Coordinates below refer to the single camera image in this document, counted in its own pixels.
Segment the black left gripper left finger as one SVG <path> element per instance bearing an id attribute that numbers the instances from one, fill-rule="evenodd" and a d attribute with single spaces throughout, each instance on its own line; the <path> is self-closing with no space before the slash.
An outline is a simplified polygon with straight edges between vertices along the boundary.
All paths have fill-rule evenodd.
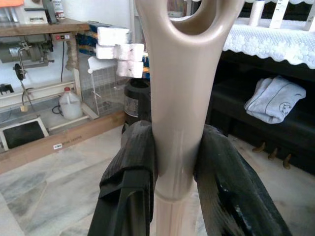
<path id="1" fill-rule="evenodd" d="M 148 236 L 158 178 L 152 125 L 138 121 L 103 173 L 90 236 Z"/>

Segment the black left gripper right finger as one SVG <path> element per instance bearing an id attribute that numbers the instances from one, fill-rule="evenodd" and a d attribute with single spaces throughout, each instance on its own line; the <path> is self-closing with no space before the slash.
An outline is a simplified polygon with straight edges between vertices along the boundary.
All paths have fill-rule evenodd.
<path id="1" fill-rule="evenodd" d="M 291 235 L 256 171 L 210 125 L 204 126 L 194 180 L 207 235 Z"/>

